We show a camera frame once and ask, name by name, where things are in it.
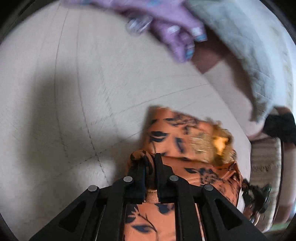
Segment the black cloth on backrest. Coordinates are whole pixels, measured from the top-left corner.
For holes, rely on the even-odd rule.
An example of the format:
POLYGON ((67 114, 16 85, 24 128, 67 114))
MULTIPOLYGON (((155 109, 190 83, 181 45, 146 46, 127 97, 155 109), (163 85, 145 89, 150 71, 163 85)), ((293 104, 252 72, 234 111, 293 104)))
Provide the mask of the black cloth on backrest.
POLYGON ((295 144, 295 119, 292 113, 270 114, 267 116, 263 132, 272 138, 279 138, 284 143, 295 144))

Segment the pink quilted mattress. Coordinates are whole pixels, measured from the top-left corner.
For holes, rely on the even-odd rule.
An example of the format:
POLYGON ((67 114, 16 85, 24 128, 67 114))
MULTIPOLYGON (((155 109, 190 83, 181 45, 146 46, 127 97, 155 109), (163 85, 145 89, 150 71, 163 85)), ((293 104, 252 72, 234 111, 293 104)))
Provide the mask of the pink quilted mattress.
POLYGON ((56 1, 1 43, 1 214, 19 240, 89 185, 123 175, 152 106, 221 121, 250 176, 250 142, 205 76, 125 25, 110 11, 56 1))

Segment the pink bolster cushion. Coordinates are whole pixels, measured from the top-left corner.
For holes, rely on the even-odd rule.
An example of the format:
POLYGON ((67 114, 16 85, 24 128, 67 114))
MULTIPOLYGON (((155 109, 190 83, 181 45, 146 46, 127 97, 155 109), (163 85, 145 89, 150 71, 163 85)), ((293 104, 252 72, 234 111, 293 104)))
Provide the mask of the pink bolster cushion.
POLYGON ((261 135, 264 121, 252 120, 253 96, 239 60, 219 40, 197 43, 192 62, 216 89, 249 140, 261 135))

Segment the grey quilted pillow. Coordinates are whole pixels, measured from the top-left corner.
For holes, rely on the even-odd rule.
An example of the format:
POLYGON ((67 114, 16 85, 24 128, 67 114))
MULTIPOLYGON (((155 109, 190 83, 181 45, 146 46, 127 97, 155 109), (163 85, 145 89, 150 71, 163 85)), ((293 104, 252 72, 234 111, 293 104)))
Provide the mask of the grey quilted pillow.
POLYGON ((194 63, 205 73, 227 54, 239 61, 249 80, 249 120, 262 121, 275 105, 293 107, 293 41, 279 14, 261 1, 186 1, 186 7, 208 32, 194 63))

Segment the purple floral garment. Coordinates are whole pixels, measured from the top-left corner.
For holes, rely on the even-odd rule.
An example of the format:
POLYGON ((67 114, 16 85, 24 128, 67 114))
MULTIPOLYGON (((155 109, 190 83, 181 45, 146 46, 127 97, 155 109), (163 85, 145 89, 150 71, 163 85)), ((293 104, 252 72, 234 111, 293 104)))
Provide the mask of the purple floral garment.
POLYGON ((205 26, 185 7, 184 1, 62 1, 66 5, 94 5, 126 15, 133 34, 150 31, 164 43, 178 62, 191 60, 195 42, 207 40, 205 26))

